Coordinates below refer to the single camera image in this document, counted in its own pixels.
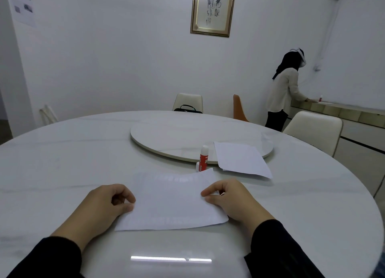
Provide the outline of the person's left hand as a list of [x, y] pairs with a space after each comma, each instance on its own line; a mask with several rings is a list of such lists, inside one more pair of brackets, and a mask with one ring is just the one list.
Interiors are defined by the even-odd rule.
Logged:
[[109, 229], [115, 220], [105, 219], [108, 203], [135, 203], [134, 194], [123, 184], [102, 185], [91, 190], [51, 237], [64, 237], [84, 251], [89, 242]]

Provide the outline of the person's right hand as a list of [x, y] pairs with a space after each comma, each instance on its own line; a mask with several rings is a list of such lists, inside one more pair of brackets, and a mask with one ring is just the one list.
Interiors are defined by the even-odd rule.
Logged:
[[226, 195], [224, 212], [230, 218], [240, 222], [250, 236], [260, 224], [275, 219], [236, 179], [219, 180], [201, 191], [203, 198], [210, 194]]

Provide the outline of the white paper sheet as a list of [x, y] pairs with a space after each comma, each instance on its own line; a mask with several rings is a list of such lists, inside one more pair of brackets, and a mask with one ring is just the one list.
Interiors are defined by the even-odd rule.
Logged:
[[218, 180], [213, 168], [192, 174], [134, 174], [129, 188], [136, 198], [132, 212], [119, 217], [115, 231], [175, 230], [228, 222], [227, 214], [209, 204], [201, 191]]

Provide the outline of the person's right forearm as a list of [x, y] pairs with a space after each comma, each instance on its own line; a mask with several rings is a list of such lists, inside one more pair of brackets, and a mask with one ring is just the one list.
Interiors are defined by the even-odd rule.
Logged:
[[275, 219], [264, 221], [255, 229], [251, 252], [244, 259], [252, 278], [325, 278]]

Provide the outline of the person's left forearm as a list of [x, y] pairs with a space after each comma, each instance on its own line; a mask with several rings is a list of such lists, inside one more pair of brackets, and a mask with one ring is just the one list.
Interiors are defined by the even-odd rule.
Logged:
[[8, 274], [7, 278], [85, 278], [82, 252], [64, 237], [43, 238]]

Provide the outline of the stack of white paper sheets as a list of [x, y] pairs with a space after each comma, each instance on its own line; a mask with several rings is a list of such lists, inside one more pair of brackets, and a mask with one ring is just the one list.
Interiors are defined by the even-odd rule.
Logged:
[[258, 175], [272, 179], [264, 158], [254, 146], [214, 142], [219, 168], [235, 173]]

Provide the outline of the white marble turntable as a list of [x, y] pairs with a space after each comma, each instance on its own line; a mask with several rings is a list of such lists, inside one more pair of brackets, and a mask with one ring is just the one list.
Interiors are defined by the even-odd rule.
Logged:
[[262, 126], [225, 117], [171, 116], [147, 119], [133, 125], [131, 139], [148, 151], [168, 158], [196, 163], [203, 145], [209, 147], [208, 164], [218, 165], [215, 142], [255, 147], [263, 158], [272, 154], [273, 141]]

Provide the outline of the orange chair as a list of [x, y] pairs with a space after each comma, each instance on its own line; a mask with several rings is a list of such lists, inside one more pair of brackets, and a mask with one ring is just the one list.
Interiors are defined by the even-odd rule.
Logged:
[[233, 95], [233, 119], [249, 122], [244, 114], [240, 96]]

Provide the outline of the black handbag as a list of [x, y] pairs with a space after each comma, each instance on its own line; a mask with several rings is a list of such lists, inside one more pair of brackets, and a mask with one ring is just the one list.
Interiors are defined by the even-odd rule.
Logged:
[[190, 113], [196, 113], [196, 114], [203, 114], [202, 111], [197, 110], [191, 105], [181, 105], [180, 107], [174, 108], [173, 111], [175, 112], [190, 112]]

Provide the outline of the white chair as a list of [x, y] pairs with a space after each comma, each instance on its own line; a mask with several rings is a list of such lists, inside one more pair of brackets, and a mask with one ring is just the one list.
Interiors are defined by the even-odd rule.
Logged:
[[181, 105], [191, 105], [197, 110], [203, 112], [203, 97], [196, 94], [179, 93], [176, 96], [172, 110], [180, 107]]
[[334, 157], [342, 130], [343, 120], [338, 117], [300, 111], [292, 118], [283, 133]]

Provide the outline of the white folded rack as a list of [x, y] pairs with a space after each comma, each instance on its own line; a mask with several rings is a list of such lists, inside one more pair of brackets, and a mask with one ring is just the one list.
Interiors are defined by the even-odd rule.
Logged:
[[39, 109], [39, 114], [44, 126], [59, 122], [59, 119], [55, 115], [53, 109], [48, 104], [45, 104], [41, 109]]

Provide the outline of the white sideboard with beige top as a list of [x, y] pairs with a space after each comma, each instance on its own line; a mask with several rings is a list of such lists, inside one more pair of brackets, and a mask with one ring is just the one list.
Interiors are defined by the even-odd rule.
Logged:
[[342, 119], [334, 158], [365, 185], [377, 203], [385, 202], [385, 110], [294, 100], [283, 130], [300, 111]]

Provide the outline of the gold framed calligraphy picture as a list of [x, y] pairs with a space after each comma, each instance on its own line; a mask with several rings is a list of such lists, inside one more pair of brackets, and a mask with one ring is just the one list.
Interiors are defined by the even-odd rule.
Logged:
[[193, 0], [190, 33], [229, 37], [234, 0]]

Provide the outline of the paper notice with photos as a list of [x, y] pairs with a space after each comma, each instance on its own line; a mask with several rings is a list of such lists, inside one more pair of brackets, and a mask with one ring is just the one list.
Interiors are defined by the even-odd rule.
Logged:
[[36, 28], [35, 11], [32, 0], [11, 0], [11, 9], [16, 21]]

